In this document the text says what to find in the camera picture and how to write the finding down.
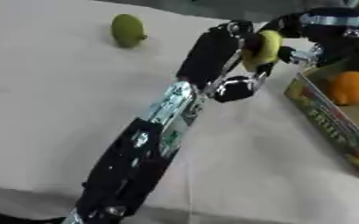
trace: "silver metal part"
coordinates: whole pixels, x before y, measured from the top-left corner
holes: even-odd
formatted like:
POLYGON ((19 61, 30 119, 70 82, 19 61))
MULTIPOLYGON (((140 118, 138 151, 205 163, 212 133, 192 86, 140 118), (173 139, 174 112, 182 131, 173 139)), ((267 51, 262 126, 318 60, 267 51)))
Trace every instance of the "silver metal part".
POLYGON ((141 133, 137 133, 134 137, 135 140, 135 147, 136 148, 140 148, 141 146, 143 146, 144 144, 147 143, 148 141, 148 133, 145 132, 141 132, 141 133))
POLYGON ((265 83, 267 77, 267 73, 256 73, 252 78, 250 78, 250 89, 253 92, 258 91, 258 89, 260 89, 260 87, 265 83))
POLYGON ((345 35, 359 38, 359 17, 327 17, 311 16, 308 13, 300 17, 300 22, 306 25, 336 25, 346 26, 348 30, 345 35))
POLYGON ((290 57, 290 61, 293 64, 301 64, 301 65, 315 65, 319 60, 320 53, 319 52, 302 52, 295 51, 292 52, 290 57))
POLYGON ((201 112, 204 98, 205 95, 187 81, 178 81, 141 117, 147 122, 162 124, 161 156, 170 157, 180 147, 182 137, 201 112))
POLYGON ((108 214, 112 214, 118 217, 123 217, 126 212, 126 207, 124 206, 110 206, 106 208, 108 214))
POLYGON ((76 209, 74 209, 61 224, 84 224, 76 209))

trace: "lemon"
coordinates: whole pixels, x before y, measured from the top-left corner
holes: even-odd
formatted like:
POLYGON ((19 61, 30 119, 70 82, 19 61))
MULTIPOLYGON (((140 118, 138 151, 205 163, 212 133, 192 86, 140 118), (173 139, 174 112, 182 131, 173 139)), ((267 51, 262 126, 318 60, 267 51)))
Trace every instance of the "lemon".
POLYGON ((132 48, 138 46, 147 36, 144 34, 143 23, 129 14, 114 17, 111 24, 111 34, 121 47, 132 48))

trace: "table surface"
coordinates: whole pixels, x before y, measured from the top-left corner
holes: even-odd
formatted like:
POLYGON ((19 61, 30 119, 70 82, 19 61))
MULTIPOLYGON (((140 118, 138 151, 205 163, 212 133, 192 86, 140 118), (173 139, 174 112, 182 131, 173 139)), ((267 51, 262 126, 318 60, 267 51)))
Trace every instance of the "table surface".
MULTIPOLYGON (((84 0, 0 0, 0 188, 79 195, 96 159, 174 81, 199 35, 221 22, 84 0), (120 13, 144 21, 149 38, 139 48, 114 46, 109 24, 120 13)), ((282 94, 297 71, 278 64, 253 98, 208 103, 146 204, 359 223, 359 178, 282 94)))

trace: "yellow fruit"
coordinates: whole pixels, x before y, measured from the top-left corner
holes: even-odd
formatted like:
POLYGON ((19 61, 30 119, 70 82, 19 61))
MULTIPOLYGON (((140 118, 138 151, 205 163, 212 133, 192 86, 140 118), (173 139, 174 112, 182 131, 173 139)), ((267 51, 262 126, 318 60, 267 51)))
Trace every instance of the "yellow fruit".
POLYGON ((278 51, 283 41, 282 36, 276 31, 261 31, 260 35, 263 36, 263 45, 256 55, 248 50, 243 50, 243 66, 250 72, 255 71, 260 65, 278 61, 278 51))
POLYGON ((138 46, 147 38, 144 34, 143 23, 129 14, 121 14, 113 19, 111 34, 119 46, 126 48, 138 46))
POLYGON ((359 72, 341 73, 331 82, 329 97, 338 105, 359 103, 359 72))

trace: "fruit box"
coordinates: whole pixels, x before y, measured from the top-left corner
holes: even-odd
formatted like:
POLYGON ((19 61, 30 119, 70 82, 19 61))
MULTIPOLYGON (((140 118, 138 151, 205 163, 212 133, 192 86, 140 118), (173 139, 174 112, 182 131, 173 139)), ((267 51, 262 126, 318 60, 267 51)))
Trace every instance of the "fruit box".
POLYGON ((337 106, 327 97, 331 78, 345 71, 359 71, 359 47, 350 58, 333 65, 304 69, 288 86, 285 95, 359 176, 359 104, 337 106))

